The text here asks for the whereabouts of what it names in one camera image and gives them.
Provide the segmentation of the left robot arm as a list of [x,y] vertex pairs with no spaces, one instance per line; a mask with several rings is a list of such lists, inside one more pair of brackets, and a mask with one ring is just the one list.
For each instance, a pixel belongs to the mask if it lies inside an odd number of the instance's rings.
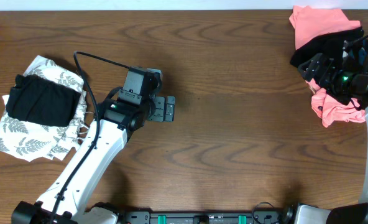
[[99,119],[57,180],[34,204],[21,201],[12,213],[15,224],[119,223],[119,213],[106,203],[89,211],[88,200],[104,172],[145,121],[172,122],[175,97],[138,95],[121,90],[98,105]]

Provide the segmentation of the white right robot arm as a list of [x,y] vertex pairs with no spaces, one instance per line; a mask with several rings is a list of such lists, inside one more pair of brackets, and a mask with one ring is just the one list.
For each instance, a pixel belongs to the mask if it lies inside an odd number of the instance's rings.
[[300,205],[293,215],[294,223],[368,223],[368,56],[360,73],[339,70],[333,63],[332,58],[316,54],[301,64],[298,70],[305,80],[314,79],[337,100],[358,99],[360,109],[366,112],[367,160],[364,185],[359,203],[332,210]]

